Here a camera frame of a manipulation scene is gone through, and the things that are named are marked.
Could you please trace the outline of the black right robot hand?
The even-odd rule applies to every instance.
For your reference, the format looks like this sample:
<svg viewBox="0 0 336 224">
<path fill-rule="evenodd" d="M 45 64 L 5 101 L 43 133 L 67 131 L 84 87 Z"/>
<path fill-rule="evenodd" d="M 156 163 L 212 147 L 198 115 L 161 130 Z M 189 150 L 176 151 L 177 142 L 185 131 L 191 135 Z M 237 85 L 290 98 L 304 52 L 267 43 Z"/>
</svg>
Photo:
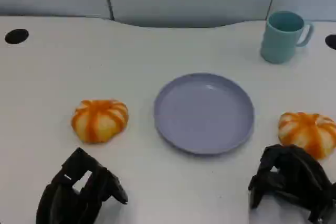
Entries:
<svg viewBox="0 0 336 224">
<path fill-rule="evenodd" d="M 335 213 L 335 184 L 318 161 L 295 145 L 267 146 L 248 191 L 251 210 L 272 195 L 308 210 L 311 223 L 329 223 Z"/>
</svg>

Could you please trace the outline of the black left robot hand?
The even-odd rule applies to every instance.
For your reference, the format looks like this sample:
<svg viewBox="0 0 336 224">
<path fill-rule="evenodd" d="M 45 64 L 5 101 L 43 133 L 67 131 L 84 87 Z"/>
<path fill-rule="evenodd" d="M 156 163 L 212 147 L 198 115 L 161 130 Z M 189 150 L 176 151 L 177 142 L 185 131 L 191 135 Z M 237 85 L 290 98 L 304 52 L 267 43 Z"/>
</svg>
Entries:
<svg viewBox="0 0 336 224">
<path fill-rule="evenodd" d="M 129 202 L 118 177 L 79 147 L 46 186 L 36 223 L 94 223 L 110 197 Z"/>
</svg>

